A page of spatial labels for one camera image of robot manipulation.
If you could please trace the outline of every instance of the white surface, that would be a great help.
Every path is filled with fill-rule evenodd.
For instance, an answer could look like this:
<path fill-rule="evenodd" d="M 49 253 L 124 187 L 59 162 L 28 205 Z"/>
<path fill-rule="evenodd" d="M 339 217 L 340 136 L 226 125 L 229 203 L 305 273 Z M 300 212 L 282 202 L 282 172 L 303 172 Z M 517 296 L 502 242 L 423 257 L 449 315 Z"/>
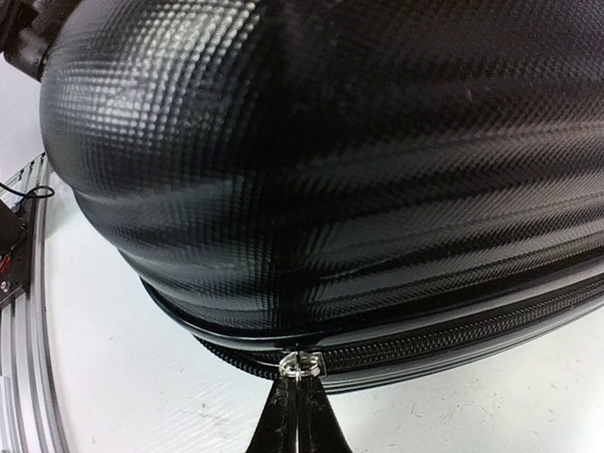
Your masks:
<path fill-rule="evenodd" d="M 215 359 L 161 313 L 60 193 L 47 301 L 72 451 L 243 453 L 270 383 Z M 604 310 L 489 359 L 332 396 L 332 405 L 355 453 L 601 452 L 602 326 Z"/>
<path fill-rule="evenodd" d="M 43 151 L 38 109 L 40 84 L 0 55 L 0 181 Z"/>

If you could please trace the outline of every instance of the black carbon fiber case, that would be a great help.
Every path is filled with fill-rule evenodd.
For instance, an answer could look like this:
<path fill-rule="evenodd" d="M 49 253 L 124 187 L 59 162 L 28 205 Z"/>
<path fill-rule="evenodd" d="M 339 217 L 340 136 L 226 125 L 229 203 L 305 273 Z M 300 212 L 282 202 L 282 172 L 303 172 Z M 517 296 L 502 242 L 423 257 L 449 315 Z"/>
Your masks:
<path fill-rule="evenodd" d="M 175 316 L 418 318 L 604 255 L 602 24 L 588 0 L 86 1 L 44 143 Z"/>

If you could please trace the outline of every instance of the white background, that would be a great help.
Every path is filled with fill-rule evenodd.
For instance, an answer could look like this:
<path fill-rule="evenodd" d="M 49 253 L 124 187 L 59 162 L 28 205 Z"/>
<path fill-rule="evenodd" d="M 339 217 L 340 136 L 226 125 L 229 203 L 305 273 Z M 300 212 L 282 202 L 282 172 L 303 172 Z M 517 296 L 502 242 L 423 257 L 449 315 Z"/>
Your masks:
<path fill-rule="evenodd" d="M 40 84 L 0 55 L 0 181 L 42 152 L 39 97 Z"/>

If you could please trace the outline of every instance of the black zipper tape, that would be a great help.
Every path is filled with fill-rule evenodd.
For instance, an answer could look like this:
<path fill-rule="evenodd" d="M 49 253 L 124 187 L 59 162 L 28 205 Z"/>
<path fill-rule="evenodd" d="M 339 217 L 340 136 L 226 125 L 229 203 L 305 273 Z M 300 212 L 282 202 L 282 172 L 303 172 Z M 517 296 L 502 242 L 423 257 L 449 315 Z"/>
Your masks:
<path fill-rule="evenodd" d="M 554 316 L 572 318 L 581 305 L 602 295 L 604 275 L 598 275 L 519 303 L 454 321 L 320 350 L 329 376 L 375 368 L 376 381 L 380 381 L 380 367 L 404 367 L 408 361 L 493 341 L 519 330 L 539 326 Z M 199 341 L 212 353 L 247 373 L 261 378 L 278 378 L 278 363 L 284 356 L 283 352 L 238 351 Z"/>

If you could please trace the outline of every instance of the black cable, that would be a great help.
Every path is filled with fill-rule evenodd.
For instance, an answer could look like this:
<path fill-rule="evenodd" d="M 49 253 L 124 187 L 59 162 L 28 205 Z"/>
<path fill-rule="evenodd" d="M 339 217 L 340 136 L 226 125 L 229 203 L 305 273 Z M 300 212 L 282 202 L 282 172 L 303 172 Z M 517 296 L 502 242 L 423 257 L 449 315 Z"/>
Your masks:
<path fill-rule="evenodd" d="M 52 187 L 48 187 L 48 186 L 36 186 L 28 193 L 15 191 L 15 190 L 11 189 L 9 186 L 2 184 L 1 182 L 0 182 L 0 188 L 4 189 L 7 192 L 13 193 L 15 195 L 22 196 L 24 199 L 28 198 L 28 199 L 34 199 L 34 200 L 42 200 L 44 198 L 50 198 L 51 196 L 53 196 L 55 194 L 55 190 Z M 40 189 L 47 191 L 47 193 L 37 194 L 36 192 L 39 191 Z"/>

